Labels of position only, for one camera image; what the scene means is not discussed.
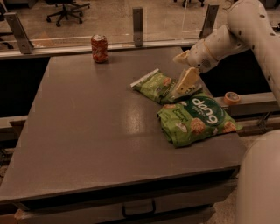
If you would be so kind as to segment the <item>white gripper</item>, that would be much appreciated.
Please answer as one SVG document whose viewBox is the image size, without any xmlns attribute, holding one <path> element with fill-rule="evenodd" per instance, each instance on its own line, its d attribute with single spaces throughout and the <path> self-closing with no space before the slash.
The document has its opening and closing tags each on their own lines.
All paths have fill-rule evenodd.
<svg viewBox="0 0 280 224">
<path fill-rule="evenodd" d="M 172 59 L 175 63 L 190 66 L 183 70 L 180 75 L 175 91 L 178 94 L 185 94 L 199 79 L 200 71 L 206 73 L 216 67 L 219 61 L 211 54 L 204 39 L 192 46 L 191 50 L 186 50 Z"/>
</svg>

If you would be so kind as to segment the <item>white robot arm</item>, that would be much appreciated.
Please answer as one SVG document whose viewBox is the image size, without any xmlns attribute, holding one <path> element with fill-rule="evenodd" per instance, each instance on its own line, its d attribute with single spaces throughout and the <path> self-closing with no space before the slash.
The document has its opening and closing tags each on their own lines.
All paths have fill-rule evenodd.
<svg viewBox="0 0 280 224">
<path fill-rule="evenodd" d="M 241 73 L 236 92 L 271 92 L 280 102 L 280 38 L 259 0 L 237 0 L 227 22 L 174 58 L 206 73 L 227 56 L 250 50 L 258 72 Z M 280 131 L 259 136 L 247 149 L 238 176 L 234 224 L 280 224 Z"/>
</svg>

